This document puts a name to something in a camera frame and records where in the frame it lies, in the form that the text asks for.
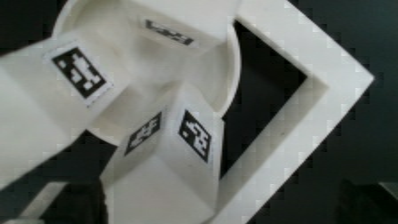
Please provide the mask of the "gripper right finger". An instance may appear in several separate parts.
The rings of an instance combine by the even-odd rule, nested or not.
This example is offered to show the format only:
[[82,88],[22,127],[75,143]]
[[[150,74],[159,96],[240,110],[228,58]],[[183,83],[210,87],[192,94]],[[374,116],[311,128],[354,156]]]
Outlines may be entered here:
[[398,182],[342,181],[336,224],[398,224]]

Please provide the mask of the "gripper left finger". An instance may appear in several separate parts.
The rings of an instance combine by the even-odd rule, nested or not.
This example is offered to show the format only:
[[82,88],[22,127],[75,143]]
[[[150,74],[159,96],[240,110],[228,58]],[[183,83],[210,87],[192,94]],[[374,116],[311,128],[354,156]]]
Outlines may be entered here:
[[11,224],[109,224],[102,183],[50,182]]

